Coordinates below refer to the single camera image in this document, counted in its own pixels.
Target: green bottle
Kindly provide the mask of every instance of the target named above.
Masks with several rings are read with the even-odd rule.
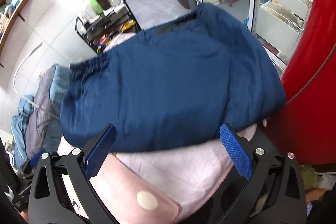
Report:
[[[103,13],[103,9],[101,8],[97,0],[89,0],[89,3],[93,10],[97,13],[97,15],[101,15]]]

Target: white hose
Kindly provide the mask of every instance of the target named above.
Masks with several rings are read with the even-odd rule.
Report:
[[[38,49],[39,47],[41,47],[41,46],[42,46],[42,42],[41,42],[39,45],[37,45],[37,46],[36,46],[30,53],[28,53],[28,54],[26,55],[26,57],[23,58],[23,60],[22,60],[22,61],[19,63],[19,65],[17,66],[16,71],[15,71],[15,73],[14,73],[14,77],[13,77],[13,88],[14,88],[14,91],[15,91],[16,94],[18,94],[18,93],[17,93],[17,90],[16,90],[16,87],[15,87],[15,78],[16,78],[17,72],[19,71],[19,69],[20,69],[20,67],[22,66],[22,64],[23,64],[29,57],[31,57],[32,54],[33,54],[34,52],[36,52],[37,49]],[[31,103],[34,107],[36,107],[36,108],[38,108],[38,109],[40,109],[40,110],[42,110],[42,111],[48,113],[51,117],[53,117],[53,118],[55,118],[55,119],[57,119],[57,120],[60,120],[60,118],[59,118],[58,116],[56,116],[55,114],[50,113],[48,110],[46,110],[46,109],[40,107],[39,105],[35,104],[32,100],[29,100],[29,99],[28,99],[27,97],[25,97],[24,95],[22,95],[21,98],[23,98],[23,99],[25,99],[27,102]]]

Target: cord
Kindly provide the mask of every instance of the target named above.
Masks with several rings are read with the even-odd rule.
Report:
[[[31,56],[33,55],[33,53],[36,52],[36,51],[38,50],[38,48],[41,47],[41,46],[42,46],[42,42],[41,42],[40,44],[38,44],[38,45],[37,45],[37,46],[36,46],[30,53],[28,53],[28,54],[26,55],[26,57],[23,58],[23,60],[22,60],[22,61],[19,63],[19,65],[17,66],[17,68],[16,68],[16,70],[15,70],[15,73],[14,73],[14,77],[13,77],[13,88],[14,88],[14,91],[15,91],[16,94],[18,94],[18,93],[17,93],[16,87],[15,87],[15,78],[16,78],[16,75],[17,75],[17,73],[18,73],[20,67],[21,67],[21,66],[23,65],[23,63],[24,63],[29,57],[31,57]],[[36,107],[36,108],[38,108],[38,109],[40,109],[40,110],[42,110],[42,111],[48,113],[51,117],[53,117],[53,118],[55,118],[55,119],[57,119],[57,120],[60,120],[60,118],[59,118],[58,116],[56,116],[55,114],[50,113],[48,110],[46,110],[46,109],[40,107],[39,105],[35,104],[32,100],[28,99],[28,98],[25,97],[24,95],[22,95],[21,98],[23,98],[23,99],[25,99],[27,102],[31,103],[34,107]]]

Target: silver screw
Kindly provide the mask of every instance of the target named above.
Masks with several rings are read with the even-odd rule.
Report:
[[[294,159],[294,158],[295,158],[295,155],[294,155],[294,153],[292,153],[292,152],[288,152],[288,153],[287,153],[287,157],[290,158],[290,159]]]
[[[255,150],[255,152],[258,154],[258,155],[263,155],[265,153],[265,150],[263,150],[262,148],[257,148]]]
[[[78,155],[80,152],[81,152],[80,148],[75,148],[75,149],[72,150],[71,153],[72,153],[73,155],[76,156],[76,155]]]
[[[45,152],[41,155],[41,158],[44,159],[44,160],[48,157],[49,157],[49,154],[47,152]]]

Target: white tiled wall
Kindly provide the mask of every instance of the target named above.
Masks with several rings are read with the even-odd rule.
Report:
[[[17,18],[0,56],[0,136],[11,132],[11,117],[16,113],[22,94],[35,95],[37,75],[54,63],[69,66],[95,56],[90,47],[75,32],[80,0],[30,0],[22,17]],[[13,75],[21,60],[39,43],[42,46]]]

